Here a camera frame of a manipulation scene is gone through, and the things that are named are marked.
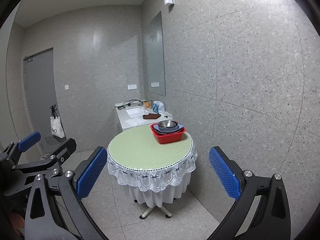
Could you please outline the person's left hand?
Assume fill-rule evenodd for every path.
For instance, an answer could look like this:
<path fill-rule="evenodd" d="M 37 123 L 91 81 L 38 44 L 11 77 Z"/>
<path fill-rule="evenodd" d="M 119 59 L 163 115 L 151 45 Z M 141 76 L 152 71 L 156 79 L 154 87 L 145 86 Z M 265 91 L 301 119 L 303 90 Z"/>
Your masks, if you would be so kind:
<path fill-rule="evenodd" d="M 25 227 L 25 220 L 22 216 L 16 213 L 10 213 L 9 215 L 10 222 L 12 227 L 14 228 L 17 235 L 24 236 L 24 227 Z"/>

